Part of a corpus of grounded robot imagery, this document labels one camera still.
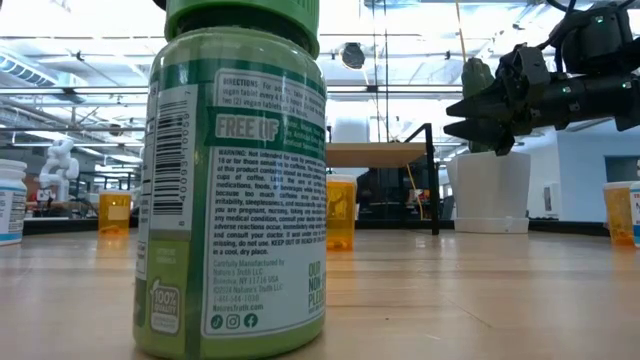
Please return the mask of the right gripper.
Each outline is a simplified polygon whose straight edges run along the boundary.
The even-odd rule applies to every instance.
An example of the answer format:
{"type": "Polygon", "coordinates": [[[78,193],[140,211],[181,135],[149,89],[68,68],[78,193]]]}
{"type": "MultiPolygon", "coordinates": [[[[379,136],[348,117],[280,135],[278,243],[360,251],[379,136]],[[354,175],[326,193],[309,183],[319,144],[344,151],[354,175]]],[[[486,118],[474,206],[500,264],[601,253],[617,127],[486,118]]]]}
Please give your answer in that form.
{"type": "Polygon", "coordinates": [[[500,58],[496,80],[491,84],[463,85],[463,99],[446,108],[449,116],[465,119],[443,127],[445,134],[464,139],[471,153],[508,154],[513,135],[533,128],[533,105],[550,83],[542,51],[526,43],[500,58]]]}

